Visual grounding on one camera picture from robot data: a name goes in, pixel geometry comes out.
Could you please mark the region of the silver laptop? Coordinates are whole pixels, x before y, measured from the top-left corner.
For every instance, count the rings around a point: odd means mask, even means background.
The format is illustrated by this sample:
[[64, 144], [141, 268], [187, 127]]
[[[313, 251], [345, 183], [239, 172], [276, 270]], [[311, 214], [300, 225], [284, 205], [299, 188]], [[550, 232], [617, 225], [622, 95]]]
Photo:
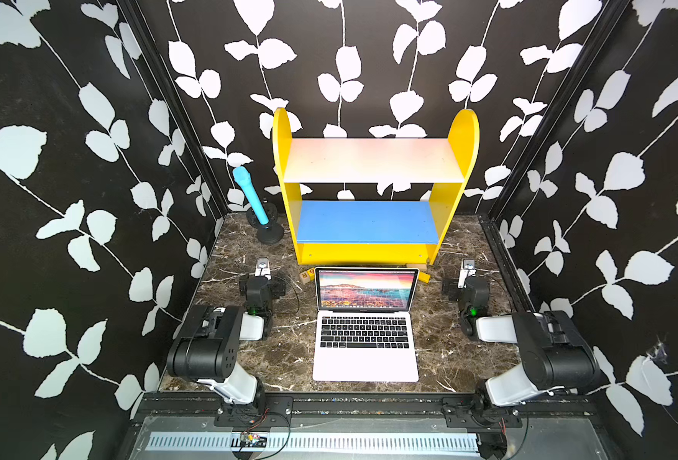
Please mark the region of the silver laptop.
[[316, 268], [313, 379], [416, 383], [411, 306], [418, 279], [416, 268]]

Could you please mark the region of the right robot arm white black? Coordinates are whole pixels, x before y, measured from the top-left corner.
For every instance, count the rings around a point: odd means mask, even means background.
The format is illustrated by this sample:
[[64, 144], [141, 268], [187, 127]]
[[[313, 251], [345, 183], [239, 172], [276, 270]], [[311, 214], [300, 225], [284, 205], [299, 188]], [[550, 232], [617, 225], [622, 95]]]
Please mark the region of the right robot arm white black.
[[488, 313], [489, 285], [482, 277], [442, 280], [442, 294], [459, 307], [463, 333], [488, 343], [512, 344], [520, 363], [482, 384], [489, 406], [517, 406], [544, 393], [580, 389], [599, 379], [592, 348], [565, 312]]

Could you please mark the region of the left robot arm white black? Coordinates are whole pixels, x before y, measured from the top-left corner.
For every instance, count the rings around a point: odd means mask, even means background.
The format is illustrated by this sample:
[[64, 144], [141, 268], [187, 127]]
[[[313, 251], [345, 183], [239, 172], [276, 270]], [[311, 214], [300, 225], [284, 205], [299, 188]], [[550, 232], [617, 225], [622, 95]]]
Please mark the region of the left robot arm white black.
[[274, 322], [274, 301], [283, 297], [285, 281], [267, 275], [243, 275], [241, 306], [196, 305], [171, 345], [167, 373], [198, 383], [222, 397], [225, 404], [254, 416], [267, 411], [264, 386], [238, 362], [239, 345], [269, 337]]

